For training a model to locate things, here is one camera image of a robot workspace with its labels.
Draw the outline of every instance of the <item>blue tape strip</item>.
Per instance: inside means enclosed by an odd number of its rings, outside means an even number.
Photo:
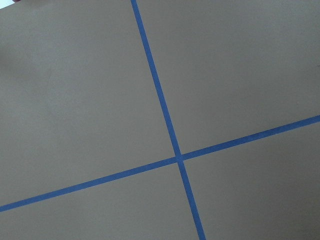
[[[41,195],[30,197],[30,198],[27,198],[27,199],[24,199],[24,200],[21,200],[21,201],[16,201],[16,202],[13,202],[13,203],[9,203],[7,205],[0,206],[0,212],[4,212],[4,211],[11,210],[11,209],[19,208],[19,207],[22,207],[22,206],[25,206],[25,205],[29,205],[29,204],[33,204],[33,203],[36,203],[36,202],[40,202],[40,201],[43,201],[43,200],[52,199],[52,198],[55,198],[55,197],[58,197],[58,196],[61,196],[61,195],[64,195],[64,194],[69,194],[69,193],[76,192],[76,191],[79,191],[79,190],[82,190],[82,189],[87,189],[87,188],[90,188],[90,187],[93,187],[93,186],[105,184],[107,182],[111,182],[111,181],[114,181],[114,180],[123,179],[123,178],[128,177],[128,176],[140,174],[140,173],[152,170],[152,169],[157,169],[157,168],[164,167],[164,166],[167,166],[167,165],[170,165],[170,164],[174,164],[176,162],[177,162],[176,158],[175,157],[171,157],[171,158],[164,159],[164,160],[157,161],[157,162],[153,162],[153,163],[150,163],[150,164],[147,164],[147,165],[143,165],[143,166],[139,166],[139,167],[136,167],[136,168],[132,168],[132,169],[129,169],[129,170],[126,170],[126,171],[118,172],[118,173],[115,173],[115,174],[112,174],[112,175],[109,175],[109,176],[104,176],[104,177],[101,177],[101,178],[98,178],[98,179],[94,179],[94,180],[91,180],[91,181],[86,181],[86,182],[83,182],[83,183],[80,183],[80,184],[77,184],[77,185],[74,185],[74,186],[69,186],[69,187],[62,188],[62,189],[59,189],[59,190],[56,190],[56,191],[48,192],[48,193],[45,193],[45,194],[41,194]]]
[[[145,28],[144,28],[144,24],[142,22],[142,18],[141,18],[141,15],[140,15],[140,11],[139,11],[139,8],[138,8],[137,1],[136,0],[131,0],[131,4],[132,4],[135,20],[136,20],[136,23],[138,25],[138,29],[139,29],[139,32],[140,32],[140,36],[141,36],[142,44],[143,44],[143,47],[144,47],[145,55],[146,55],[146,58],[147,58],[147,61],[148,61],[148,64],[149,64],[149,68],[150,68],[150,71],[151,71],[151,75],[152,75],[152,78],[153,78],[153,82],[154,82],[154,86],[155,86],[155,89],[156,89],[156,93],[157,93],[159,101],[160,101],[160,105],[161,105],[162,113],[163,113],[163,116],[164,116],[165,124],[166,124],[166,127],[167,127],[168,132],[169,132],[169,136],[170,136],[170,139],[171,139],[171,144],[172,144],[172,147],[173,147],[173,151],[174,151],[174,154],[175,154],[176,159],[177,159],[180,175],[181,175],[183,186],[184,186],[184,189],[185,189],[185,192],[186,192],[186,196],[187,196],[187,199],[188,199],[188,202],[189,202],[189,205],[190,205],[190,209],[191,209],[191,213],[192,213],[192,216],[193,216],[194,224],[195,224],[199,239],[200,240],[205,240],[206,239],[205,232],[204,232],[204,229],[203,229],[202,224],[201,224],[201,220],[200,220],[199,212],[198,212],[198,209],[197,209],[196,201],[195,201],[192,189],[191,189],[191,185],[190,185],[190,182],[189,182],[188,174],[187,174],[187,171],[186,171],[186,168],[185,168],[184,160],[183,160],[182,155],[181,155],[181,151],[180,151],[180,148],[179,148],[177,136],[176,136],[175,129],[174,129],[174,126],[173,126],[172,121],[171,121],[171,117],[170,117],[170,114],[169,114],[169,110],[168,110],[168,107],[167,107],[165,96],[164,96],[164,93],[162,91],[162,87],[161,87],[160,80],[159,80],[159,77],[158,77],[156,65],[155,65],[154,59],[152,57],[152,53],[151,53],[151,49],[150,49],[150,46],[149,46],[147,34],[146,34],[146,31],[145,31]]]
[[[237,145],[241,145],[241,144],[245,144],[245,143],[249,143],[255,140],[259,140],[259,139],[263,139],[272,135],[276,135],[276,134],[281,134],[293,129],[297,129],[297,128],[301,128],[310,124],[315,124],[320,122],[320,115],[317,116],[313,116],[304,120],[300,120],[300,121],[296,121],[293,123],[289,123],[283,126],[278,126],[266,131],[262,131],[262,132],[258,132],[249,136],[244,136],[244,137],[240,137],[231,141],[226,141],[217,145],[213,145],[213,146],[209,146],[209,147],[205,147],[203,149],[200,150],[196,150],[196,151],[192,151],[186,154],[183,154],[183,159],[188,160],[188,159],[193,159],[205,154],[210,154],[213,152],[217,152],[223,149],[228,149]]]

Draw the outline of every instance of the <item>gray panel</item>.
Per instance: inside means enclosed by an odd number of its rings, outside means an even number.
[[[194,240],[177,165],[0,213],[0,239]]]
[[[320,1],[138,3],[183,153],[320,113]]]
[[[320,124],[185,162],[207,239],[318,240]]]
[[[130,1],[0,12],[0,205],[174,155]]]

